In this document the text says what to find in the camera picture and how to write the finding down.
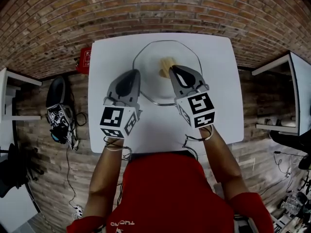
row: red box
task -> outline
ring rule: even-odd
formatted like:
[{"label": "red box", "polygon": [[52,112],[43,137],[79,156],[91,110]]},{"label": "red box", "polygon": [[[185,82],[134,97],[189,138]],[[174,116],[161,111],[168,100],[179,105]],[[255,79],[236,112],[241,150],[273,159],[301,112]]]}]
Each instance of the red box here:
[{"label": "red box", "polygon": [[91,61],[91,50],[92,50],[92,47],[81,49],[80,62],[76,68],[78,72],[83,73],[83,74],[88,74],[89,63]]}]

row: cable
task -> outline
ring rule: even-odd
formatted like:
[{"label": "cable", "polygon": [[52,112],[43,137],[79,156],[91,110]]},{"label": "cable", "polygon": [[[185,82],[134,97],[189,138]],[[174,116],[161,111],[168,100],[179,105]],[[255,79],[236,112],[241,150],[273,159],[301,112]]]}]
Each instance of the cable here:
[{"label": "cable", "polygon": [[72,188],[73,193],[74,193],[74,194],[73,194],[73,198],[68,202],[68,204],[70,204],[70,202],[73,201],[74,198],[76,197],[76,192],[75,192],[75,190],[73,189],[73,187],[72,187],[72,185],[70,184],[69,179],[68,179],[68,175],[69,175],[69,171],[70,171],[69,159],[68,159],[68,149],[69,149],[69,145],[68,145],[67,150],[66,150],[66,158],[67,158],[67,164],[68,164],[67,181],[68,181],[68,184],[69,184],[69,186]]},{"label": "cable", "polygon": [[105,148],[110,150],[110,151],[120,151],[120,150],[129,150],[130,152],[128,154],[124,154],[122,160],[123,161],[130,161],[131,157],[132,157],[132,149],[130,147],[123,147],[120,145],[115,144],[115,142],[118,141],[118,139],[116,139],[113,142],[108,142],[106,140],[106,136],[104,137],[104,142],[106,143]]},{"label": "cable", "polygon": [[[273,153],[273,157],[274,157],[274,162],[276,163],[276,154],[275,154],[275,152]],[[278,167],[278,169],[280,170],[280,172],[281,173],[284,173],[282,170],[281,170],[281,168],[280,168],[280,164],[282,163],[282,159],[280,159],[279,161],[278,161],[278,163],[276,163],[276,165],[277,165],[277,167]]]},{"label": "cable", "polygon": [[288,192],[288,189],[289,189],[290,186],[293,184],[292,179],[293,179],[293,175],[291,175],[291,179],[290,179],[290,181],[288,182],[288,186],[287,186],[287,188],[286,188],[286,192]]},{"label": "cable", "polygon": [[209,139],[213,136],[213,134],[214,134],[214,127],[213,127],[213,125],[211,125],[210,127],[211,127],[211,129],[212,129],[212,132],[211,132],[209,129],[205,128],[205,127],[204,127],[204,128],[201,128],[202,130],[205,130],[205,131],[208,131],[208,132],[209,132],[209,136],[206,137],[206,138],[195,138],[195,137],[193,137],[193,136],[185,135],[185,136],[186,136],[186,139],[185,139],[185,143],[184,143],[184,145],[182,146],[182,148],[187,148],[188,150],[191,150],[191,151],[194,153],[195,159],[196,159],[197,161],[199,160],[199,156],[198,156],[197,152],[196,152],[193,148],[190,148],[189,146],[186,146],[186,144],[187,144],[187,142],[189,141],[189,139],[190,139],[190,140],[193,140],[193,141],[199,141],[199,142],[209,140]]},{"label": "cable", "polygon": [[67,139],[67,142],[69,143],[69,146],[71,147],[71,149],[72,149],[72,150],[78,151],[78,147],[73,147],[73,146],[72,146],[72,143],[70,142],[70,140],[68,139],[68,137],[66,137],[66,139]]},{"label": "cable", "polygon": [[293,155],[293,156],[299,156],[299,157],[305,157],[305,155],[298,155],[298,154],[293,154],[293,153],[284,153],[284,152],[280,152],[280,151],[274,151],[274,153],[276,154],[287,154],[287,155]]},{"label": "cable", "polygon": [[[84,123],[82,123],[82,124],[79,124],[79,123],[78,123],[78,120],[77,120],[78,115],[83,115],[83,116],[84,116],[84,119],[85,119],[86,121],[85,121]],[[77,123],[78,126],[82,127],[82,126],[86,125],[86,123],[87,123],[87,117],[86,117],[86,115],[87,115],[87,114],[86,114],[85,112],[79,112],[79,113],[76,115],[76,123]]]},{"label": "cable", "polygon": [[121,198],[122,198],[122,193],[123,193],[123,182],[120,185],[120,195],[119,195],[118,200],[117,200],[117,205],[120,204],[120,201],[121,201]]},{"label": "cable", "polygon": [[286,180],[286,179],[288,179],[288,177],[286,177],[285,179],[283,179],[283,180],[277,182],[276,184],[274,184],[274,185],[268,187],[263,193],[260,194],[260,196],[262,196],[262,195],[263,195],[266,191],[268,191],[270,188],[276,186],[277,184],[280,184],[282,181],[284,181],[284,180]]},{"label": "cable", "polygon": [[76,216],[77,216],[77,219],[81,218],[81,216],[79,214],[77,214],[77,213],[72,213],[71,216],[72,216],[73,220],[76,220]]}]

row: forearm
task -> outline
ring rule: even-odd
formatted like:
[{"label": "forearm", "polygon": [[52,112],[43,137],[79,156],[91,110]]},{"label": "forearm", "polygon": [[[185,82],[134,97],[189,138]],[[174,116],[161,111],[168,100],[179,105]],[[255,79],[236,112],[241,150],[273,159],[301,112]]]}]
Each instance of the forearm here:
[{"label": "forearm", "polygon": [[[116,145],[123,146],[124,140],[118,140]],[[106,147],[104,148],[102,155],[95,167],[89,192],[111,195],[115,194],[116,186],[120,174],[122,160],[122,150],[110,151]]]},{"label": "forearm", "polygon": [[[115,144],[123,146],[123,140],[118,140]],[[100,216],[103,217],[103,221],[106,221],[112,211],[121,159],[122,150],[110,151],[106,147],[104,148],[91,179],[83,217]]]},{"label": "forearm", "polygon": [[[208,131],[200,130],[200,133],[202,138],[209,136]],[[222,184],[225,198],[230,200],[248,192],[237,161],[215,127],[213,136],[204,141],[204,146],[209,165],[216,181]]]},{"label": "forearm", "polygon": [[[202,138],[209,136],[208,131],[201,129],[200,133]],[[233,177],[242,176],[237,161],[215,127],[213,136],[204,141],[204,146],[209,165],[217,182],[222,183]]]}]

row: glass plate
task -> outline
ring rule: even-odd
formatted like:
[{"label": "glass plate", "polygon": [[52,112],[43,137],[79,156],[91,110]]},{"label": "glass plate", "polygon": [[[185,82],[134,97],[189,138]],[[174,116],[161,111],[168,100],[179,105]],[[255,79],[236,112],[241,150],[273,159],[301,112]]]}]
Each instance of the glass plate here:
[{"label": "glass plate", "polygon": [[160,59],[172,57],[178,65],[190,67],[202,74],[197,55],[178,41],[155,41],[147,45],[134,59],[133,68],[140,71],[140,90],[157,103],[174,103],[172,82],[160,76]]}]

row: food item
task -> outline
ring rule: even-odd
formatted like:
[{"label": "food item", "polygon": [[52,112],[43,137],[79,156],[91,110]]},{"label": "food item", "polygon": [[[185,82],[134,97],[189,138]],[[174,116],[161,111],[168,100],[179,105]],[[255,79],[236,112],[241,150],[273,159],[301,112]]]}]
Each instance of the food item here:
[{"label": "food item", "polygon": [[165,57],[160,59],[160,71],[159,75],[163,78],[170,78],[169,69],[171,66],[177,65],[177,62],[172,57]]}]

